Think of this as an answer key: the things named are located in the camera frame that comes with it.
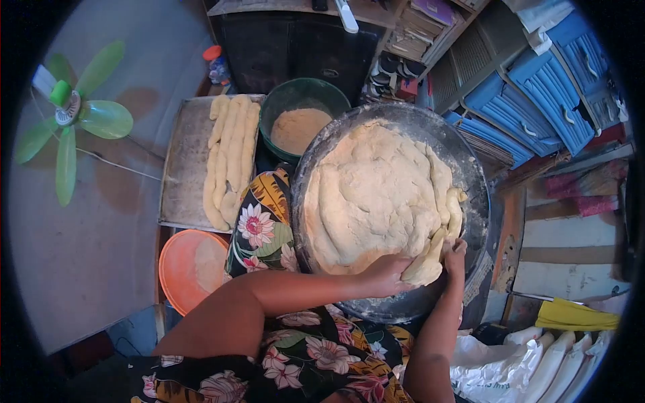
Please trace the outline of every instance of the black cabinet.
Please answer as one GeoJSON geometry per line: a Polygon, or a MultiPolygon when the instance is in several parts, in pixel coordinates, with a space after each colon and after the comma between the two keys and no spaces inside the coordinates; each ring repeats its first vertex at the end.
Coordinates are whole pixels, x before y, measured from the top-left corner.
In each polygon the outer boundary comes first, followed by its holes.
{"type": "Polygon", "coordinates": [[[240,92],[268,93],[298,77],[325,80],[353,105],[385,28],[359,22],[345,32],[339,17],[299,12],[247,12],[211,18],[240,92]]]}
{"type": "Polygon", "coordinates": [[[293,74],[325,80],[355,104],[383,32],[379,35],[380,27],[360,24],[359,33],[350,34],[338,17],[333,17],[337,25],[330,24],[329,17],[313,14],[296,22],[292,36],[293,74]]]}
{"type": "Polygon", "coordinates": [[[226,52],[238,91],[268,93],[289,80],[291,22],[257,13],[229,14],[220,20],[217,41],[226,52]]]}

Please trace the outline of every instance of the fan blade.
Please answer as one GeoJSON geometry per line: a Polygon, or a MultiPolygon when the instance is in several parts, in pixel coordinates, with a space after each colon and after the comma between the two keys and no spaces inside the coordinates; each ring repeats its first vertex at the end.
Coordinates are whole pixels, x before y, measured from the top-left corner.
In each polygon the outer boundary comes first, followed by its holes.
{"type": "Polygon", "coordinates": [[[132,130],[132,115],[113,101],[87,101],[79,116],[81,127],[108,140],[120,139],[132,130]]]}
{"type": "Polygon", "coordinates": [[[24,164],[33,158],[57,129],[58,123],[56,123],[54,116],[32,127],[18,140],[15,147],[15,161],[24,164]]]}
{"type": "Polygon", "coordinates": [[[70,204],[76,183],[76,132],[74,126],[63,129],[56,156],[56,195],[62,207],[70,204]]]}
{"type": "Polygon", "coordinates": [[[47,70],[57,81],[63,80],[72,85],[72,74],[69,66],[67,58],[60,53],[54,53],[45,64],[47,70]]]}
{"type": "Polygon", "coordinates": [[[116,41],[101,49],[94,56],[76,84],[76,90],[81,94],[81,97],[90,95],[112,74],[123,58],[124,49],[125,44],[121,41],[116,41]]]}

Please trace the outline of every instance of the hand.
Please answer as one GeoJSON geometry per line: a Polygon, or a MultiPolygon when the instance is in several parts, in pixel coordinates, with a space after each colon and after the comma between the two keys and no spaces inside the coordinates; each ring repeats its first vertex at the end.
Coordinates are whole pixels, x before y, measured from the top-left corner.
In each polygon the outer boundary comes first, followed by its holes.
{"type": "Polygon", "coordinates": [[[364,295],[371,298],[385,298],[401,291],[414,290],[413,286],[401,281],[401,273],[412,263],[414,258],[402,255],[383,255],[369,265],[362,273],[356,275],[364,295]]]}
{"type": "Polygon", "coordinates": [[[464,269],[464,256],[468,244],[463,239],[455,240],[454,244],[445,241],[443,244],[444,266],[451,277],[463,278],[466,275],[464,269]]]}

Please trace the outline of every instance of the yellow cloth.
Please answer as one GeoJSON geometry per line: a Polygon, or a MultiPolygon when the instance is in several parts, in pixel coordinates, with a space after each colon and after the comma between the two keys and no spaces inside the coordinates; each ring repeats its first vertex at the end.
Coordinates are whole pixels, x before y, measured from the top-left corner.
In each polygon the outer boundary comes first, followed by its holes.
{"type": "Polygon", "coordinates": [[[539,328],[551,328],[573,331],[609,330],[618,327],[620,317],[578,305],[562,298],[553,302],[544,301],[537,314],[535,325],[539,328]]]}

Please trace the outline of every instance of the orange bowl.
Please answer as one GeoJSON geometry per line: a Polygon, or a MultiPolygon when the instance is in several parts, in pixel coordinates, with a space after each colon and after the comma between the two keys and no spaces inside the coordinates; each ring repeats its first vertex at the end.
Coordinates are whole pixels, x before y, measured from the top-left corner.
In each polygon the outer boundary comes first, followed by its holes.
{"type": "Polygon", "coordinates": [[[205,231],[184,230],[168,239],[159,257],[159,282],[180,315],[222,285],[227,252],[224,239],[205,231]]]}

